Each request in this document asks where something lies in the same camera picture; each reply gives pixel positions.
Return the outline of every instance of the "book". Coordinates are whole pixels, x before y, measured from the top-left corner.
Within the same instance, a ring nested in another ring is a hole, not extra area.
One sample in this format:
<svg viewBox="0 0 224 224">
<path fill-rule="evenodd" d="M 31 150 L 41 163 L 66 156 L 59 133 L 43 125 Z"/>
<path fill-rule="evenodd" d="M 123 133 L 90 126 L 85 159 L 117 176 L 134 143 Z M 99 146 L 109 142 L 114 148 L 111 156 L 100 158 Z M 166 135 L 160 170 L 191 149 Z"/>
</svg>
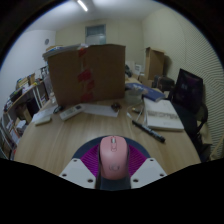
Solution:
<svg viewBox="0 0 224 224">
<path fill-rule="evenodd" d="M 148 98 L 152 101 L 158 102 L 161 99 L 165 99 L 166 96 L 163 93 L 160 93 L 150 87 L 147 87 L 138 83 L 126 83 L 126 89 L 139 89 L 142 90 L 142 98 Z"/>
<path fill-rule="evenodd" d="M 184 126 L 168 100 L 153 102 L 144 98 L 147 126 L 152 129 L 182 131 Z"/>
</svg>

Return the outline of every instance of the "fluorescent light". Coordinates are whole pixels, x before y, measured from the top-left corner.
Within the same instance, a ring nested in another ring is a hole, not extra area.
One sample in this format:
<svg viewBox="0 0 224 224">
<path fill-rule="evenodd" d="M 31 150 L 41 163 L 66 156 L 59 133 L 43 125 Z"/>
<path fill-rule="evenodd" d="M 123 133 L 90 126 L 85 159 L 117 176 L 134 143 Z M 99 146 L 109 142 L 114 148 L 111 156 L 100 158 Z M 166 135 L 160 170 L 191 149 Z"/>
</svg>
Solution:
<svg viewBox="0 0 224 224">
<path fill-rule="evenodd" d="M 82 6 L 82 8 L 83 8 L 85 11 L 88 11 L 88 9 L 86 8 L 85 4 L 84 4 L 82 1 L 78 0 L 78 3 L 79 3 L 79 5 Z"/>
</svg>

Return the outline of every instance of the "red marking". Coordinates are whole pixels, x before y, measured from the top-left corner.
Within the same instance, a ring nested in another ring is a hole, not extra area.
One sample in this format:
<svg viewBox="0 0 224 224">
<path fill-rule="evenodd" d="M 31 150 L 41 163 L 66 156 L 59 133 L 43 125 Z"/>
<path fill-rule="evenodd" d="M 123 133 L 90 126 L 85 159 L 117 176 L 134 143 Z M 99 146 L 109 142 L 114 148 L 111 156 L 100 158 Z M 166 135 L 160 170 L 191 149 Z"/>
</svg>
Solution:
<svg viewBox="0 0 224 224">
<path fill-rule="evenodd" d="M 78 81 L 88 80 L 91 78 L 91 72 L 89 69 L 86 69 L 84 72 L 78 75 Z"/>
<path fill-rule="evenodd" d="M 92 80 L 90 83 L 87 84 L 87 91 L 93 89 L 95 87 L 95 82 Z"/>
<path fill-rule="evenodd" d="M 86 48 L 81 48 L 80 50 L 79 50 L 79 57 L 82 57 L 85 53 L 86 53 Z"/>
<path fill-rule="evenodd" d="M 85 93 L 81 96 L 81 102 L 88 102 L 93 99 L 93 93 Z"/>
</svg>

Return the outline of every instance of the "wooden desk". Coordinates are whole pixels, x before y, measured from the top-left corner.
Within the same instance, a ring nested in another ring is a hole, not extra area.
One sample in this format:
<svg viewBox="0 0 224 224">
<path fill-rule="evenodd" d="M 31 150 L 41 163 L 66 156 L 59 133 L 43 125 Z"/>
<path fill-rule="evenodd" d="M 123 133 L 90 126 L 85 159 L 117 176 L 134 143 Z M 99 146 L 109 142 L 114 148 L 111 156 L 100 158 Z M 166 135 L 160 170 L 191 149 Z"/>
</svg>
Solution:
<svg viewBox="0 0 224 224">
<path fill-rule="evenodd" d="M 104 135 L 120 135 L 139 142 L 167 174 L 200 163 L 185 132 L 158 131 L 166 138 L 163 144 L 131 124 L 126 116 L 128 106 L 123 99 L 96 104 L 110 106 L 115 101 L 122 105 L 117 118 L 80 113 L 63 122 L 59 114 L 53 114 L 50 123 L 41 126 L 31 123 L 19 142 L 15 161 L 59 175 L 77 149 L 87 141 Z M 42 110 L 48 107 L 51 107 L 49 102 Z"/>
</svg>

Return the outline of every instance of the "paper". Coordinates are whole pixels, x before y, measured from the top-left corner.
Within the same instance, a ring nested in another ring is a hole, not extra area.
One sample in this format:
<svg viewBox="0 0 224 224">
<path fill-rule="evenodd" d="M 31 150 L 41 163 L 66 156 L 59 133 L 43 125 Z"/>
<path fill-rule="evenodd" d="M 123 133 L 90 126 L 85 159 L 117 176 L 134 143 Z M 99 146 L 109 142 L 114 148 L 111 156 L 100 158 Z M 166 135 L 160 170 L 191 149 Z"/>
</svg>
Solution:
<svg viewBox="0 0 224 224">
<path fill-rule="evenodd" d="M 55 105 L 55 106 L 53 106 L 53 107 L 51 107 L 51 108 L 49 108 L 49 109 L 46 109 L 46 110 L 43 110 L 43 111 L 41 111 L 41 112 L 39 112 L 39 113 L 37 113 L 37 114 L 34 114 L 33 119 L 32 119 L 31 122 L 35 122 L 35 121 L 37 121 L 37 120 L 39 120 L 39 119 L 41 119 L 41 118 L 43 118 L 43 117 L 46 117 L 46 116 L 48 116 L 48 115 L 53 114 L 54 110 L 55 110 L 57 107 L 58 107 L 58 105 Z"/>
<path fill-rule="evenodd" d="M 118 115 L 118 112 L 114 112 L 114 110 L 110 106 L 100 106 L 92 104 L 83 105 L 85 106 L 85 110 L 83 112 L 87 114 L 96 114 L 108 117 L 117 117 Z"/>
<path fill-rule="evenodd" d="M 13 120 L 9 121 L 9 123 L 6 126 L 6 128 L 7 129 L 11 129 L 12 126 L 13 126 Z"/>
<path fill-rule="evenodd" d="M 10 132 L 10 134 L 12 136 L 12 140 L 18 145 L 20 138 L 17 136 L 17 134 L 15 133 L 15 131 L 13 129 Z"/>
</svg>

